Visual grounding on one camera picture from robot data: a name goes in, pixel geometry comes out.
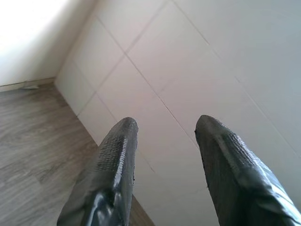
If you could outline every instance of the laminate floor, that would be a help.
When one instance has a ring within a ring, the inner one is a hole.
[[[0,225],[56,225],[96,149],[52,84],[0,93]],[[130,225],[153,226],[134,197]]]

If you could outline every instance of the tile grout line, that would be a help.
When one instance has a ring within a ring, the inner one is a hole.
[[[88,83],[88,85],[90,86],[90,88],[93,90],[91,97],[87,100],[87,102],[83,105],[83,107],[80,109],[79,113],[76,114],[76,117],[79,117],[79,115],[84,111],[84,109],[86,108],[86,106],[88,105],[88,103],[91,101],[91,99],[93,98],[95,91],[92,87],[92,85],[90,84],[90,82],[88,81],[88,79],[85,77],[84,73],[81,71],[81,69],[79,68],[79,66],[77,65],[76,61],[73,59],[73,57],[71,58],[71,62],[75,65],[75,67],[78,69],[81,77],[84,77],[84,80]]]
[[[189,193],[187,193],[187,194],[181,194],[181,195],[179,195],[179,196],[177,196],[177,197],[176,197],[174,194],[172,194],[172,196],[174,196],[175,199],[174,199],[174,200],[167,200],[166,203],[167,203],[167,204],[170,204],[170,203],[172,203],[172,202],[177,202],[177,201],[179,201],[181,198],[183,198],[183,197],[185,197],[185,196],[192,195],[192,194],[196,194],[196,193],[202,192],[202,191],[204,191],[204,190],[206,190],[206,189],[207,189],[207,186],[206,186],[205,188],[201,188],[201,189],[195,190],[195,191],[193,191],[193,192],[189,192]],[[152,211],[152,210],[155,210],[155,209],[157,209],[157,208],[160,208],[160,206],[154,206],[154,207],[148,208],[147,211]]]
[[[171,116],[174,118],[174,120],[178,123],[178,125],[181,127],[181,129],[183,130],[183,132],[188,136],[189,140],[194,144],[194,146],[199,149],[199,147],[193,142],[192,138],[188,135],[188,133],[184,130],[183,126],[179,123],[179,121],[175,118],[175,116],[171,113],[170,109],[167,107],[167,105],[164,103],[164,101],[162,100],[162,98],[159,96],[159,94],[153,89],[153,87],[150,85],[150,83],[146,80],[146,78],[143,76],[142,72],[138,69],[138,67],[134,64],[134,62],[132,61],[132,59],[127,55],[128,60],[133,64],[133,66],[136,68],[136,70],[138,71],[138,73],[143,77],[143,79],[145,80],[145,82],[149,85],[149,87],[151,88],[151,90],[155,93],[156,97],[162,102],[162,104],[164,105],[164,107],[168,110],[168,112],[171,114]]]
[[[105,102],[100,98],[100,96],[97,94],[97,92],[95,92],[96,97],[103,103],[104,107],[108,110],[108,112],[111,114],[111,116],[113,117],[113,119],[116,121],[116,123],[118,122],[118,120],[115,118],[115,116],[112,114],[111,110],[108,108],[108,106],[105,104]]]
[[[271,123],[272,127],[274,128],[274,130],[281,136],[281,138],[290,146],[290,148],[292,149],[292,151],[299,157],[301,158],[301,156],[296,152],[296,150],[293,148],[293,146],[286,140],[286,138],[280,133],[280,131],[278,130],[278,128],[275,126],[275,124],[273,123],[273,121],[264,113],[264,111],[259,107],[259,105],[255,102],[255,100],[252,98],[252,96],[249,94],[249,92],[245,89],[244,85],[241,83],[241,81],[234,76],[234,78],[238,81],[238,83],[240,84],[240,86],[243,88],[243,91],[247,94],[247,96],[250,98],[250,100],[252,101],[252,103],[256,106],[256,108],[260,111],[260,113]]]
[[[102,27],[105,29],[105,31],[108,33],[108,35],[113,39],[113,41],[115,42],[115,44],[117,44],[117,46],[120,48],[120,50],[122,51],[122,56],[120,57],[120,59],[117,61],[117,63],[113,66],[113,68],[109,71],[109,73],[105,76],[105,78],[102,80],[102,82],[99,84],[99,86],[96,88],[98,91],[100,89],[100,87],[108,80],[109,76],[115,71],[115,69],[119,66],[120,62],[125,58],[126,54],[123,50],[123,48],[121,47],[121,45],[119,44],[119,42],[115,39],[115,37],[113,36],[113,34],[110,32],[110,30],[104,25],[104,23],[101,21],[101,19],[96,16],[97,21],[102,25]]]
[[[210,49],[214,52],[214,54],[216,54],[216,56],[221,60],[222,58],[220,57],[220,55],[215,51],[215,49],[210,45],[210,43],[208,42],[208,40],[204,37],[204,35],[202,34],[202,32],[194,25],[194,23],[190,20],[190,18],[186,15],[186,13],[184,12],[184,10],[175,2],[175,0],[171,0],[174,5],[178,8],[178,10],[184,15],[184,17],[189,21],[189,23],[193,26],[193,28],[197,31],[197,33],[199,33],[199,35],[202,37],[202,39],[205,41],[205,43],[210,47]]]
[[[151,167],[149,161],[146,160],[146,157],[144,156],[144,154],[143,154],[141,151],[139,151],[139,153],[140,153],[140,155],[142,155],[143,159],[146,161],[146,163],[147,163],[147,165],[150,167],[151,171],[153,171],[154,174],[156,174],[156,172],[154,171],[154,169]]]
[[[154,22],[154,20],[158,17],[158,15],[161,13],[161,11],[166,7],[166,5],[170,2],[170,0],[165,0],[161,6],[157,9],[155,14],[150,18],[150,20],[146,23],[145,27],[142,29],[142,31],[137,35],[137,37],[134,39],[132,44],[124,51],[125,53],[129,53],[131,49],[137,44],[137,42],[141,39],[141,37],[144,35],[144,33],[147,31],[149,26]]]

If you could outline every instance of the wall tile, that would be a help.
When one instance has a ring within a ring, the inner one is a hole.
[[[300,31],[300,25],[299,19],[286,12],[255,9],[241,1],[208,21],[202,33],[217,54],[232,64],[254,49],[283,42]]]
[[[301,17],[301,2],[298,0],[248,0],[246,3],[253,8],[272,9]]]
[[[118,120],[133,117],[142,105],[156,95],[126,57],[99,88],[97,94]]]
[[[101,0],[98,17],[127,50],[165,0]]]
[[[195,222],[188,215],[187,210],[177,200],[163,203],[156,209],[148,210],[147,214],[156,226],[195,226]]]
[[[193,225],[219,226],[208,188],[185,195],[178,202],[193,219]]]
[[[97,95],[92,97],[85,109],[79,114],[79,120],[97,145],[100,145],[104,137],[117,123]]]
[[[175,0],[188,18],[202,31],[211,19],[240,0]]]
[[[133,193],[145,210],[153,209],[174,199],[164,181],[155,174],[139,151],[136,152],[135,157]]]
[[[93,94],[93,89],[72,60],[65,63],[55,85],[78,115]]]
[[[204,39],[173,3],[160,12],[129,52],[156,92],[185,75],[191,61],[209,50]]]
[[[182,166],[162,159],[152,162],[150,166],[167,184],[175,197],[204,189],[207,186],[202,162]]]
[[[113,69],[123,52],[95,18],[74,60],[94,90]]]

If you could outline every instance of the bright window light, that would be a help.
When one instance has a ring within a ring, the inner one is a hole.
[[[0,56],[36,38],[70,0],[0,0]]]

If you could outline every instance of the floor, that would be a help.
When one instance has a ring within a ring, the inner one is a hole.
[[[0,225],[56,225],[96,150],[53,84],[0,93]],[[130,220],[154,226],[134,197]]]
[[[96,143],[137,120],[134,194],[157,226],[216,226],[202,114],[237,132],[301,210],[300,53],[299,0],[99,0],[55,84]]]

